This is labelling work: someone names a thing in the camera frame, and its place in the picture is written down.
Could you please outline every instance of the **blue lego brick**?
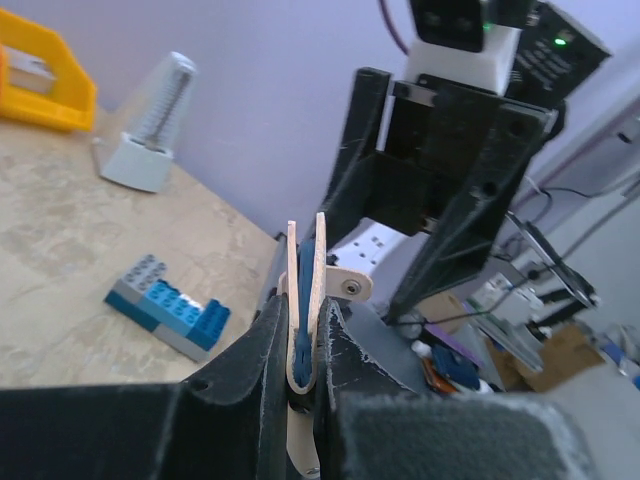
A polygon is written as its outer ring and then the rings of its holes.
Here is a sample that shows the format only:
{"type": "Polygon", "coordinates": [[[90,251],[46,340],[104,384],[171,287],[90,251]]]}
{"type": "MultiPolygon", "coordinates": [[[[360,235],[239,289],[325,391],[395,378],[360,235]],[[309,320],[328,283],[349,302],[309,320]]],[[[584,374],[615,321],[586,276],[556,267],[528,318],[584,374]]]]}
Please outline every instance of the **blue lego brick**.
{"type": "Polygon", "coordinates": [[[164,280],[156,281],[149,291],[136,304],[146,314],[171,328],[182,336],[187,336],[196,325],[202,308],[190,303],[190,299],[181,295],[164,280]]]}
{"type": "Polygon", "coordinates": [[[187,339],[205,350],[211,348],[217,343],[222,334],[224,326],[231,315],[231,310],[220,305],[217,300],[211,300],[204,309],[202,315],[193,329],[187,335],[187,339]]]}
{"type": "Polygon", "coordinates": [[[104,301],[150,332],[153,332],[160,323],[151,315],[143,312],[136,305],[133,305],[126,298],[113,290],[108,293],[104,301]]]}

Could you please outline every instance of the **lego bricks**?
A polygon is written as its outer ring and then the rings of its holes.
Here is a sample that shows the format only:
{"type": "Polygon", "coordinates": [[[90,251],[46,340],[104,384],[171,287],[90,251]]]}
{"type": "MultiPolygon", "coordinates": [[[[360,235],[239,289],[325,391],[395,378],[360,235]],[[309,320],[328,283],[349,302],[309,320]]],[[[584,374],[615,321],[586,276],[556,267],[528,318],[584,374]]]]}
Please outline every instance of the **lego bricks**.
{"type": "Polygon", "coordinates": [[[209,351],[231,315],[211,299],[206,308],[162,277],[165,263],[148,254],[120,277],[104,301],[195,362],[209,351]]]}

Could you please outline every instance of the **gray lego brick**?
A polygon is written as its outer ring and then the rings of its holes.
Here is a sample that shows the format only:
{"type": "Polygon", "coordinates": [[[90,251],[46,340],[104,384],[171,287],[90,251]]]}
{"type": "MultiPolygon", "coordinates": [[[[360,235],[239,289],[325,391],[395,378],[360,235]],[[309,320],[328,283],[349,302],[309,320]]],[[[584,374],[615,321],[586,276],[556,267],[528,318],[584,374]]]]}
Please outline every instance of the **gray lego brick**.
{"type": "Polygon", "coordinates": [[[153,334],[167,345],[189,357],[194,362],[202,362],[209,356],[209,352],[203,350],[186,337],[174,332],[166,325],[158,325],[158,328],[153,331],[153,334]]]}
{"type": "Polygon", "coordinates": [[[167,265],[164,262],[152,254],[145,255],[118,279],[112,290],[135,305],[166,271],[167,265]]]}

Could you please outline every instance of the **cardboard box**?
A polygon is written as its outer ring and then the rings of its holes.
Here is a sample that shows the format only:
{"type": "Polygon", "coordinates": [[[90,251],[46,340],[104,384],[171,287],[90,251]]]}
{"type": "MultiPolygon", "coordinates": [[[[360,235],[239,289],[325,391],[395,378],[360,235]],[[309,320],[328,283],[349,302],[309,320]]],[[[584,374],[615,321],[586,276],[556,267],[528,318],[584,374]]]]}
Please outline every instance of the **cardboard box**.
{"type": "Polygon", "coordinates": [[[519,360],[517,371],[536,392],[543,393],[569,380],[576,374],[604,363],[600,353],[576,325],[568,325],[544,342],[538,352],[544,362],[540,373],[529,370],[519,360]]]}
{"type": "Polygon", "coordinates": [[[516,369],[515,357],[507,351],[501,352],[498,350],[489,338],[485,338],[485,343],[498,375],[500,375],[504,389],[508,392],[524,390],[526,385],[522,375],[516,369]]]}
{"type": "MultiPolygon", "coordinates": [[[[433,295],[418,304],[418,311],[427,319],[427,322],[437,322],[449,317],[464,315],[467,313],[462,302],[451,292],[442,292],[433,295]]],[[[467,321],[467,318],[441,323],[438,326],[445,333],[451,335],[467,321]]]]}

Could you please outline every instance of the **yellow storage bin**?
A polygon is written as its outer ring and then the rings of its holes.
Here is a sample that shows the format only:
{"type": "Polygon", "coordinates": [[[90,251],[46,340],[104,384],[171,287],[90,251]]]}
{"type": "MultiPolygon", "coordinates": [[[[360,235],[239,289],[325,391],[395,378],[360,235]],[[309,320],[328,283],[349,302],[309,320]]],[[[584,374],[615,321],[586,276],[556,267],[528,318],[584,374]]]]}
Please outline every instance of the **yellow storage bin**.
{"type": "Polygon", "coordinates": [[[96,86],[53,30],[0,8],[0,115],[59,130],[91,130],[96,86]],[[51,91],[35,93],[9,82],[9,52],[41,58],[55,76],[51,91]]]}

